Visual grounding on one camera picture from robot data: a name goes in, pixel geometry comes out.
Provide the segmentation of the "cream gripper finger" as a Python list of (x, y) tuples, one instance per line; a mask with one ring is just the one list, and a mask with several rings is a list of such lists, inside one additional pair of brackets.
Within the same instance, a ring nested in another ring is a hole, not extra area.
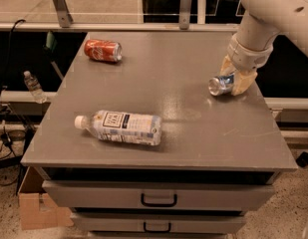
[(230, 58), (226, 55), (222, 61), (222, 65), (220, 68), (220, 75), (221, 76), (229, 76), (235, 72), (235, 67), (233, 66)]
[(257, 72), (255, 70), (250, 71), (234, 71), (234, 83), (231, 93), (234, 96), (243, 94), (255, 81)]

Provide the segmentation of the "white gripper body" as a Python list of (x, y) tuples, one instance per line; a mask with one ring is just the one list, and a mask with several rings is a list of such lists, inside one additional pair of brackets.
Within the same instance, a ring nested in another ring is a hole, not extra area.
[(232, 65), (240, 72), (257, 70), (263, 67), (272, 51), (273, 45), (270, 45), (263, 51), (245, 48), (239, 43), (236, 34), (231, 37), (227, 47), (227, 55)]

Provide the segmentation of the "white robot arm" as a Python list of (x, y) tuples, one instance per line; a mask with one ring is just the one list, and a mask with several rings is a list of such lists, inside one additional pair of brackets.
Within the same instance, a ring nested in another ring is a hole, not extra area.
[(285, 35), (308, 57), (308, 0), (240, 0), (245, 9), (231, 37), (220, 74), (232, 79), (223, 93), (244, 93), (273, 51), (273, 41)]

